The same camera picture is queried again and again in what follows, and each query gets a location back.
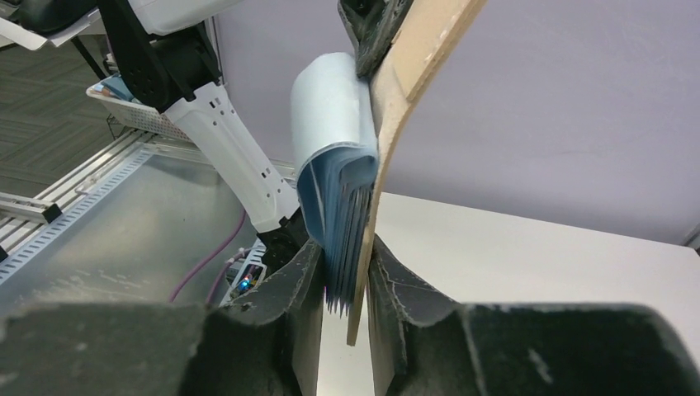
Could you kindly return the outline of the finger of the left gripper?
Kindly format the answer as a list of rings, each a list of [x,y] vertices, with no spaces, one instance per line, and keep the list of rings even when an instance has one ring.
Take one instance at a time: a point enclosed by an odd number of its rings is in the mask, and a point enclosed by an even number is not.
[[[356,75],[371,78],[380,67],[413,0],[340,0],[338,14],[355,54]]]

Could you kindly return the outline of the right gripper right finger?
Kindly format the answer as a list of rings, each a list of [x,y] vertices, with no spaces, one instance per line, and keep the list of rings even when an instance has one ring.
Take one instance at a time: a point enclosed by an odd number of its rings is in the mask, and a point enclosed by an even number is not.
[[[673,327],[639,304],[460,303],[376,239],[367,280],[377,395],[696,395]]]

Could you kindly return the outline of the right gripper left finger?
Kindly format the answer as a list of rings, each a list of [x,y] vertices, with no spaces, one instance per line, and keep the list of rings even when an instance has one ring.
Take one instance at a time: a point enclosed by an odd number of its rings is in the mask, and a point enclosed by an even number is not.
[[[323,253],[203,304],[50,304],[1,326],[4,395],[313,395]]]

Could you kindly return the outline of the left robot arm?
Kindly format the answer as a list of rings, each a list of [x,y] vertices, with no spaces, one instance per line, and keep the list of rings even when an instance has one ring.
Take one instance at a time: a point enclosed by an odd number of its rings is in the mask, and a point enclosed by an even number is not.
[[[116,65],[129,91],[177,126],[247,211],[273,271],[307,241],[291,188],[237,115],[206,33],[228,1],[100,1]]]

